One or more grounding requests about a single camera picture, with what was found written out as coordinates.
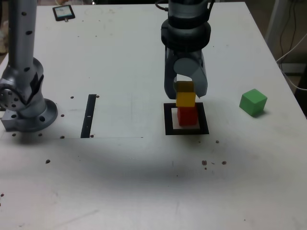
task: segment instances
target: green cube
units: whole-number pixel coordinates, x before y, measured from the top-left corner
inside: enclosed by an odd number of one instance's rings
[[[240,108],[251,116],[260,114],[267,102],[267,97],[258,90],[253,89],[242,95]]]

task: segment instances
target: black cable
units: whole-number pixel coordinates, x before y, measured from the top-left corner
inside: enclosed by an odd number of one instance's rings
[[[284,31],[286,30],[287,25],[288,25],[288,23],[289,23],[289,21],[290,21],[290,19],[291,19],[291,8],[292,8],[292,4],[293,4],[293,2],[291,2],[291,4],[290,4],[288,19],[287,19],[287,21],[286,21],[286,23],[285,23],[285,25],[284,25],[284,27],[283,27],[282,33],[280,34],[280,38],[279,38],[279,45],[280,45],[280,49],[282,50],[282,56],[283,56],[283,43],[282,43],[282,38],[283,38],[283,33],[284,33]],[[282,61],[279,63],[279,68],[280,68],[281,70],[283,70]]]
[[[295,12],[295,7],[296,7],[296,4],[297,4],[298,0],[296,0],[294,2],[294,6],[293,6],[293,14],[294,14],[294,31],[293,31],[293,35],[292,35],[292,40],[291,40],[291,45],[290,45],[290,48],[289,48],[289,51],[292,49],[292,46],[293,46],[293,42],[294,42],[294,37],[295,37],[295,34],[296,34],[296,12]]]
[[[168,7],[162,7],[162,6],[159,6],[159,3],[161,3],[163,0],[159,0],[159,1],[156,1],[155,2],[155,6],[158,7],[159,9],[163,10],[163,11],[168,11]]]

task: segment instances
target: red cube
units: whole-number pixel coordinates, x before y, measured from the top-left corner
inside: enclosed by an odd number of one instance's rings
[[[194,126],[197,124],[198,113],[195,107],[178,107],[177,117],[180,126]]]

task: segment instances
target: cable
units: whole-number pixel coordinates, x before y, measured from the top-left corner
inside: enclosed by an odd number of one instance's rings
[[[294,38],[295,38],[295,34],[296,34],[296,12],[295,12],[295,7],[296,7],[296,4],[297,4],[297,1],[298,0],[294,0],[294,6],[293,6],[293,15],[294,15],[294,31],[293,31],[293,35],[292,35],[292,40],[291,40],[291,44],[290,44],[290,48],[289,48],[289,51],[292,49],[292,45],[293,45],[293,42],[294,42]],[[281,62],[280,62],[280,65],[282,67],[282,70],[283,70],[283,62],[285,61],[285,59],[287,58],[287,56],[285,56]]]
[[[294,2],[294,6],[293,6],[294,31],[293,31],[293,36],[292,36],[292,40],[291,40],[291,45],[290,45],[289,51],[292,49],[292,45],[293,45],[293,42],[294,42],[294,37],[295,37],[295,34],[296,34],[296,12],[295,12],[295,7],[296,7],[297,2],[298,2],[298,0],[296,0]]]
[[[307,89],[303,89],[303,88],[299,88],[296,85],[294,85],[294,83],[290,80],[290,78],[281,70],[282,74],[288,79],[288,81],[291,83],[291,85],[293,85],[294,87],[296,87],[298,90],[302,90],[302,91],[307,91]]]
[[[288,54],[290,54],[305,38],[306,38],[307,34],[305,34],[305,36],[296,44],[295,47],[293,47],[288,53],[286,53],[285,55],[283,55],[282,57],[280,57],[279,59],[276,60],[276,62],[280,61],[282,58],[284,58],[285,56],[287,56]]]
[[[168,7],[162,7],[162,6],[159,6],[159,3],[161,3],[163,0],[159,0],[159,1],[156,1],[154,4],[156,7],[158,7],[159,9],[163,10],[163,11],[168,11]]]
[[[292,4],[293,4],[293,2],[291,2],[291,4],[290,4],[289,13],[288,13],[288,14],[289,14],[289,15],[288,15],[288,19],[287,19],[287,21],[286,21],[286,23],[285,23],[285,25],[284,25],[284,27],[283,27],[282,33],[280,34],[280,38],[279,38],[279,45],[280,45],[280,49],[282,50],[282,56],[283,56],[282,38],[283,38],[283,34],[284,34],[284,32],[285,32],[285,30],[286,30],[286,28],[287,28],[287,25],[288,25],[288,23],[289,23],[289,21],[290,21],[290,19],[291,19],[291,8],[292,8]],[[282,63],[279,64],[279,68],[280,68],[281,70],[283,70]]]

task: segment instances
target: black square marker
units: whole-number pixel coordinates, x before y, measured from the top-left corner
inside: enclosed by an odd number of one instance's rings
[[[198,113],[199,129],[174,129],[172,108],[177,108],[176,103],[164,103],[165,135],[204,135],[209,134],[205,110],[202,103],[195,103]]]

